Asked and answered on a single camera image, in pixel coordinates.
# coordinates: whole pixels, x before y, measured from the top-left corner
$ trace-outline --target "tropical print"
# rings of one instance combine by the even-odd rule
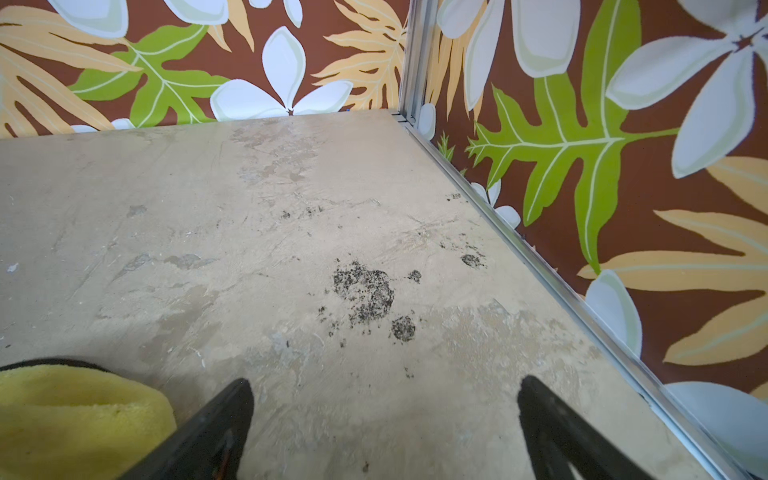
[[[17,3],[0,137],[398,106],[408,0]]]
[[[768,478],[768,5],[438,4],[419,131]]]

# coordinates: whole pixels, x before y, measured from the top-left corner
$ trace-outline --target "debris speck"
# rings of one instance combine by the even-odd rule
[[[401,316],[392,321],[392,333],[398,340],[408,342],[416,335],[416,325],[410,316]]]
[[[418,270],[413,270],[411,273],[408,274],[408,278],[413,280],[416,283],[421,283],[422,281],[422,273]]]
[[[354,302],[349,320],[352,324],[370,323],[389,313],[395,292],[389,287],[389,276],[381,270],[369,270],[359,262],[333,274],[336,294]]]
[[[482,265],[478,257],[476,257],[475,255],[469,255],[469,254],[462,256],[462,262],[466,263],[472,268],[477,268]]]

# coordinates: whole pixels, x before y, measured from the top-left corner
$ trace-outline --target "green leaf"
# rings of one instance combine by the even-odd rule
[[[618,205],[621,149],[626,142],[587,145],[581,157],[584,171],[576,185],[576,225],[581,253],[595,272],[600,272],[598,234]]]
[[[581,103],[587,126],[578,122],[576,93],[568,74],[551,75],[534,79],[541,124],[531,124],[517,101],[494,88],[501,130],[491,132],[476,124],[478,138],[470,138],[467,147],[469,156],[475,156],[475,166],[491,159],[487,185],[501,180],[514,160],[536,163],[525,189],[525,226],[552,205],[571,166],[582,159],[584,169],[574,192],[576,223],[584,258],[598,273],[598,235],[616,210],[621,149],[643,137],[621,131],[627,112],[605,97],[605,89],[640,45],[637,0],[604,0],[584,51]]]
[[[580,156],[579,147],[561,147],[546,151],[547,157],[536,162],[528,177],[523,200],[523,225],[526,227],[541,216],[541,212],[552,205],[563,186],[565,176],[574,161]]]
[[[132,51],[117,51],[112,55],[131,65],[138,62],[138,56]],[[143,74],[142,71],[109,73],[87,68],[69,89],[83,100],[114,100],[136,88]]]
[[[592,127],[605,137],[620,133],[627,111],[605,97],[624,60],[641,45],[637,0],[604,0],[587,36],[581,67],[581,103]]]
[[[567,74],[537,78],[534,81],[534,99],[541,124],[557,127],[561,141],[584,136],[576,117],[576,92]]]
[[[453,150],[456,148],[454,145],[453,147],[448,148],[448,139],[449,136],[445,134],[445,132],[442,132],[442,135],[440,136],[440,142],[438,143],[438,150],[440,150],[440,154],[448,161],[450,162],[453,160]]]
[[[210,98],[228,79],[204,71],[175,71],[163,68],[163,63],[180,60],[190,54],[205,36],[207,27],[165,25],[129,44],[129,51],[115,52],[118,58],[138,65],[140,72],[108,74],[85,70],[70,89],[84,100],[114,100],[132,91],[143,75],[147,82],[136,93],[131,107],[131,123],[137,127],[153,127],[165,118],[168,108],[174,110],[178,124],[214,121],[206,117],[195,98]]]

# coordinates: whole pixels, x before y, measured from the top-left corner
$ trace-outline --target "dark stain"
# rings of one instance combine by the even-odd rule
[[[174,313],[165,314],[157,321],[157,333],[154,338],[141,346],[140,358],[153,365],[162,365],[170,354],[169,349],[185,348],[190,343],[204,346],[218,331],[220,324],[210,324],[205,332],[201,329],[186,344],[183,342],[184,336],[214,304],[218,296],[219,292],[216,290],[208,290],[205,286],[198,285],[176,299],[170,305]]]
[[[193,270],[200,268],[201,266],[206,266],[208,263],[213,263],[215,261],[215,258],[207,258],[203,260],[194,253],[186,253],[181,257],[171,255],[167,259],[163,260],[163,263],[171,263],[172,265],[175,265],[182,270]]]
[[[392,321],[392,334],[402,342],[409,342],[416,336],[416,325],[409,316],[401,316]]]
[[[389,276],[381,270],[368,270],[359,262],[352,262],[349,268],[336,269],[333,274],[336,294],[353,302],[349,320],[356,323],[370,323],[389,313],[395,292],[389,287]]]
[[[114,282],[121,276],[125,275],[128,272],[133,272],[134,270],[137,270],[138,268],[142,267],[147,262],[150,262],[152,260],[152,257],[149,256],[149,253],[142,253],[141,255],[138,255],[133,258],[130,262],[126,263],[120,272],[118,272],[117,275],[114,276],[112,281]]]
[[[408,274],[408,278],[413,280],[416,283],[421,283],[422,281],[422,273],[418,270],[413,270],[411,273]]]
[[[467,265],[471,266],[472,268],[478,268],[482,265],[480,263],[480,259],[474,255],[462,255],[462,262],[466,263]]]
[[[136,217],[137,215],[141,215],[146,211],[147,208],[144,205],[131,205],[128,208],[128,213],[125,214],[125,216],[126,218]]]

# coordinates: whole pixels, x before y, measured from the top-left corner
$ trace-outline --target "beige floor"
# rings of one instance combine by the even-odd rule
[[[529,373],[707,478],[385,111],[3,141],[0,182],[0,364],[91,360],[180,420],[244,376],[241,478],[532,478]]]

